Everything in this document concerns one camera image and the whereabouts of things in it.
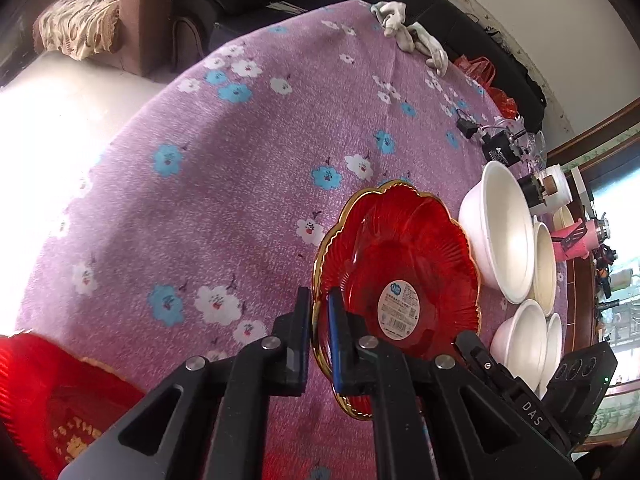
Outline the purple floral tablecloth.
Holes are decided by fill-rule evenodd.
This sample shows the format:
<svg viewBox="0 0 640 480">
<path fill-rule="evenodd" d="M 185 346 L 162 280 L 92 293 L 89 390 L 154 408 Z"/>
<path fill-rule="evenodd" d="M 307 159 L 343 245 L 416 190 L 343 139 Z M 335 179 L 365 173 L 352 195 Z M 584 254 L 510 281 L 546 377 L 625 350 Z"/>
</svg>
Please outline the purple floral tablecloth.
<svg viewBox="0 0 640 480">
<path fill-rule="evenodd" d="M 460 112 L 500 119 L 358 0 L 225 44 L 88 171 L 32 272 L 21 333 L 142 391 L 194 354 L 234 356 L 292 307 L 352 194 L 399 179 L 459 208 L 484 165 Z"/>
</svg>

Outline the large red ribbed plate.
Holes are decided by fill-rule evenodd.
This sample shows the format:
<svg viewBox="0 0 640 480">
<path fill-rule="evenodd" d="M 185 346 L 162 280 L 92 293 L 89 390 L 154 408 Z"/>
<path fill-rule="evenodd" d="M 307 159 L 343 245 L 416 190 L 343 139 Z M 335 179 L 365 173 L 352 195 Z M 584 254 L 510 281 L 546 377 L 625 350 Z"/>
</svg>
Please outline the large red ribbed plate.
<svg viewBox="0 0 640 480">
<path fill-rule="evenodd" d="M 143 396 L 37 334 L 1 338 L 1 431 L 40 478 L 58 478 Z"/>
</svg>

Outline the pink thermos bottle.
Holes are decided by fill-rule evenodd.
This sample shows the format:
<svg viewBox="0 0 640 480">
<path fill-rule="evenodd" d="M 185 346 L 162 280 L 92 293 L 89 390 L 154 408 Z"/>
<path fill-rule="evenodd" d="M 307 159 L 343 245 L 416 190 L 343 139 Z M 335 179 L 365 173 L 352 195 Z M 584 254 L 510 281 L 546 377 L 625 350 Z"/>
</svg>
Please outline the pink thermos bottle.
<svg viewBox="0 0 640 480">
<path fill-rule="evenodd" d="M 587 259 L 610 236 L 611 228 L 605 218 L 579 220 L 567 228 L 552 232 L 555 261 Z"/>
</svg>

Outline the white bowl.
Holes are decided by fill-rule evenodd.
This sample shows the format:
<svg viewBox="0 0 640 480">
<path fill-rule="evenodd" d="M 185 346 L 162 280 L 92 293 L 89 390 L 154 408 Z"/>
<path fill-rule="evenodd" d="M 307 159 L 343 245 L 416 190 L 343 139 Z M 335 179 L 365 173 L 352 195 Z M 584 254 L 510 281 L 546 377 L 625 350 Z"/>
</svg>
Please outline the white bowl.
<svg viewBox="0 0 640 480">
<path fill-rule="evenodd" d="M 533 283 L 533 221 L 518 181 L 501 162 L 488 162 L 460 205 L 458 223 L 470 242 L 485 286 L 511 304 L 524 301 Z"/>
<path fill-rule="evenodd" d="M 553 313 L 547 323 L 547 345 L 544 365 L 540 375 L 540 381 L 536 389 L 536 395 L 542 399 L 547 393 L 548 385 L 556 369 L 558 368 L 563 352 L 562 321 L 557 313 Z"/>
<path fill-rule="evenodd" d="M 514 377 L 536 390 L 547 350 L 547 324 L 540 305 L 533 299 L 520 304 L 498 327 L 489 350 Z"/>
</svg>

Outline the beige basin behind thermos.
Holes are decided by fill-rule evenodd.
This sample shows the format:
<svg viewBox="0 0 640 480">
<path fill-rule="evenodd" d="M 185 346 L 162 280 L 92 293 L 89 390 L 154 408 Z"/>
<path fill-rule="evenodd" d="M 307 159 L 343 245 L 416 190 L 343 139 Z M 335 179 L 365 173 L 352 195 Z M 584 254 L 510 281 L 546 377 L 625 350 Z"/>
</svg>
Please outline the beige basin behind thermos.
<svg viewBox="0 0 640 480">
<path fill-rule="evenodd" d="M 562 231 L 575 223 L 575 219 L 566 205 L 552 214 L 553 229 Z"/>
</svg>

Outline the red plastic bag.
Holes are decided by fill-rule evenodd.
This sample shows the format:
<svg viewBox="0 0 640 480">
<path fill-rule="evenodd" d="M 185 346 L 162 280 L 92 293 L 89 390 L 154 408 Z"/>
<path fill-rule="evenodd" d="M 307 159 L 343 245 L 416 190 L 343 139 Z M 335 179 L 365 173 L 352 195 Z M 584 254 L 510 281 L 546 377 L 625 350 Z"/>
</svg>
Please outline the red plastic bag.
<svg viewBox="0 0 640 480">
<path fill-rule="evenodd" d="M 487 92 L 502 117 L 508 119 L 518 118 L 518 106 L 514 99 L 492 84 L 497 75 L 497 70 L 489 58 L 480 56 L 470 60 L 465 55 L 461 55 L 454 61 L 454 65 Z"/>
</svg>

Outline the black jar with gear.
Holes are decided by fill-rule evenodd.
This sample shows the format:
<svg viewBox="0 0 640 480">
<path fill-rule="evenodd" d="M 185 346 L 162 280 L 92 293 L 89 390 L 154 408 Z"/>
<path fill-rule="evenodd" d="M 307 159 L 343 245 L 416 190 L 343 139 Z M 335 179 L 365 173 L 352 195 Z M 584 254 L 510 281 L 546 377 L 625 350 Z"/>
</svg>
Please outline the black jar with gear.
<svg viewBox="0 0 640 480">
<path fill-rule="evenodd" d="M 552 176 L 539 177 L 536 174 L 526 174 L 518 179 L 518 185 L 523 192 L 528 208 L 544 204 L 548 196 L 558 192 L 558 186 Z"/>
</svg>

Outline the beige bowl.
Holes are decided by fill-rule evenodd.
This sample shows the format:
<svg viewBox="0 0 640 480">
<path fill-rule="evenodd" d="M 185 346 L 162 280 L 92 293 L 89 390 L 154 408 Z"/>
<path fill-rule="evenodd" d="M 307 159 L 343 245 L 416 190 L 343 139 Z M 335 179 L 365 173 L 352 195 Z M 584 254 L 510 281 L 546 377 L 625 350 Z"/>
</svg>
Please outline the beige bowl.
<svg viewBox="0 0 640 480">
<path fill-rule="evenodd" d="M 554 310 L 556 294 L 556 262 L 552 238 L 547 226 L 534 222 L 535 265 L 532 287 L 528 298 L 540 305 L 544 316 L 548 318 Z"/>
</svg>

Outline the patterned sofa blanket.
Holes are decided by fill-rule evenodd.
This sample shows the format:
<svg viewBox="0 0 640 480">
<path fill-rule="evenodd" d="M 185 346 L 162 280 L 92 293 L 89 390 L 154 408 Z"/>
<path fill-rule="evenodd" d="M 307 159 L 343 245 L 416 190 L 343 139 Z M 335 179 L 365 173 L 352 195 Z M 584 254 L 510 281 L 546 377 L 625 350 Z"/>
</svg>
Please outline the patterned sofa blanket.
<svg viewBox="0 0 640 480">
<path fill-rule="evenodd" d="M 37 53 L 58 52 L 74 61 L 115 53 L 122 0 L 56 0 L 32 24 Z"/>
</svg>

